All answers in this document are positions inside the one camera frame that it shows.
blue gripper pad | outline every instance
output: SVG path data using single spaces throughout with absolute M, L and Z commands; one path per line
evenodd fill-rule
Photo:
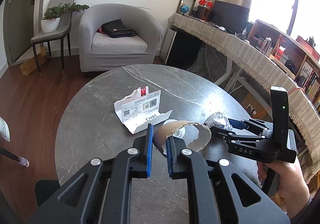
M 165 148 L 167 150 L 167 163 L 168 163 L 169 177 L 172 178 L 172 173 L 173 173 L 172 164 L 173 164 L 173 162 L 172 162 L 172 151 L 171 151 L 171 145 L 170 145 L 169 138 L 167 138 L 165 141 Z
M 146 137 L 149 139 L 149 146 L 148 146 L 148 157 L 147 157 L 147 176 L 151 176 L 151 162 L 152 162 L 152 139 L 153 139 L 153 125 L 150 127 L 149 136 Z

green foliage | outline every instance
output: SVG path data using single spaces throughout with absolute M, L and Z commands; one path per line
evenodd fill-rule
M 47 8 L 44 14 L 44 17 L 42 19 L 57 19 L 61 17 L 63 14 L 67 14 L 70 12 L 79 13 L 88 8 L 89 8 L 88 5 L 80 5 L 76 3 L 73 3 L 72 5 L 68 3 L 68 4 L 64 4 L 63 6 L 60 6 L 60 5 L 54 6 L 52 8 Z

human hand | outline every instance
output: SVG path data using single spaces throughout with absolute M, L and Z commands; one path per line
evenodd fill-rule
M 303 179 L 298 157 L 293 164 L 279 160 L 271 164 L 257 162 L 260 182 L 267 177 L 267 172 L 263 169 L 264 165 L 280 175 L 278 194 L 286 200 L 288 216 L 293 218 L 310 199 L 309 189 Z

door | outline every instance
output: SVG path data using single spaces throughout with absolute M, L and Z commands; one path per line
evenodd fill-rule
M 4 37 L 11 63 L 31 47 L 33 9 L 34 0 L 5 0 Z

computer monitor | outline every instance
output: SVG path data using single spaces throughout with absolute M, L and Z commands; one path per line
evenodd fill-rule
M 250 9 L 231 3 L 215 1 L 209 22 L 241 33 L 246 26 Z

